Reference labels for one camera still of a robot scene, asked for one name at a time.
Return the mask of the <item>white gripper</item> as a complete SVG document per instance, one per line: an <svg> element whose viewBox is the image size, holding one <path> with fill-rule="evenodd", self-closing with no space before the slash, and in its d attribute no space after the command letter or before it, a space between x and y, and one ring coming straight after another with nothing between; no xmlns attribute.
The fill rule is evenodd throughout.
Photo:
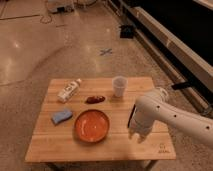
<svg viewBox="0 0 213 171"><path fill-rule="evenodd" d="M142 143L147 139L147 135L152 131L154 120L142 113L134 113L130 119L129 139L132 139L136 133L139 134L137 143Z"/></svg>

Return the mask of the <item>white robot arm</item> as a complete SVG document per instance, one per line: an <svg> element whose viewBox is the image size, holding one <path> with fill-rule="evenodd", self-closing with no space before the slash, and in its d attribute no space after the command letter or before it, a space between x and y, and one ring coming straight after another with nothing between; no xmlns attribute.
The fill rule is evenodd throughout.
<svg viewBox="0 0 213 171"><path fill-rule="evenodd" d="M213 120L184 111L167 103L165 89L154 88L139 96L128 122L129 134L145 139L156 120L169 124L213 149Z"/></svg>

